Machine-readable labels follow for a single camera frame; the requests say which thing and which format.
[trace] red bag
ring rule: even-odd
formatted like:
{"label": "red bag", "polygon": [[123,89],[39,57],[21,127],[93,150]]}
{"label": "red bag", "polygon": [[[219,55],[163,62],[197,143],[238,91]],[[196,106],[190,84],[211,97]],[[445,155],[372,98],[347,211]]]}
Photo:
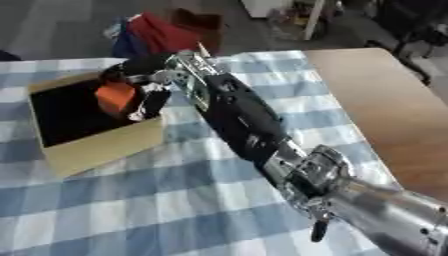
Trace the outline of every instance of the red bag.
{"label": "red bag", "polygon": [[196,50],[200,36],[160,20],[149,12],[130,21],[131,32],[145,42],[151,53]]}

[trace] blue checkered tablecloth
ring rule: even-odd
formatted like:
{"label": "blue checkered tablecloth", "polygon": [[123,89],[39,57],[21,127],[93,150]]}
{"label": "blue checkered tablecloth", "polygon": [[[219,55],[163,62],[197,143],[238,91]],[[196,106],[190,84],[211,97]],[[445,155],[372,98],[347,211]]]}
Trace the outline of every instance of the blue checkered tablecloth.
{"label": "blue checkered tablecloth", "polygon": [[[38,146],[26,86],[120,61],[0,63],[0,255],[384,255],[342,222],[311,243],[311,221],[238,159],[179,91],[163,110],[162,145],[56,178]],[[333,146],[359,177],[395,184],[302,52],[219,63],[266,99],[306,150]]]}

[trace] floor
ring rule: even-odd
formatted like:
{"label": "floor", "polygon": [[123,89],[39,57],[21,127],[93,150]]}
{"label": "floor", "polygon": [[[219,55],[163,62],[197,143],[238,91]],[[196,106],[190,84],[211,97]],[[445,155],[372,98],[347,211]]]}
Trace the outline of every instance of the floor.
{"label": "floor", "polygon": [[[366,39],[393,39],[360,11],[335,18],[330,33],[310,42],[280,41],[264,20],[251,19],[240,0],[2,0],[0,49],[24,59],[92,58],[110,56],[111,43],[103,36],[117,18],[143,10],[167,17],[183,7],[221,14],[223,42],[220,55],[244,51],[331,49],[362,47]],[[423,52],[421,45],[412,46]],[[448,103],[448,49],[437,49],[430,59],[415,60],[434,76],[432,90]]]}

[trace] orange object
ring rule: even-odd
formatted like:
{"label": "orange object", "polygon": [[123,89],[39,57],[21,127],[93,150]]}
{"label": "orange object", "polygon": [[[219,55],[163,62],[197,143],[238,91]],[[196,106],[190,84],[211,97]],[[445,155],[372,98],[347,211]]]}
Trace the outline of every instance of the orange object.
{"label": "orange object", "polygon": [[126,83],[114,82],[107,82],[95,92],[100,108],[116,118],[126,114],[135,95],[134,87]]}

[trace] cardboard box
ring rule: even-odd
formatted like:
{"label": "cardboard box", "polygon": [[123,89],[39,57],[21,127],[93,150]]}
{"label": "cardboard box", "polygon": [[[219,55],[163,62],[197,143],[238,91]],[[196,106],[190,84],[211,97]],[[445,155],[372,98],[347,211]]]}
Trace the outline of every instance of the cardboard box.
{"label": "cardboard box", "polygon": [[94,95],[97,76],[88,73],[28,87],[42,151],[60,177],[162,142],[160,117],[132,123],[112,118],[99,109]]}

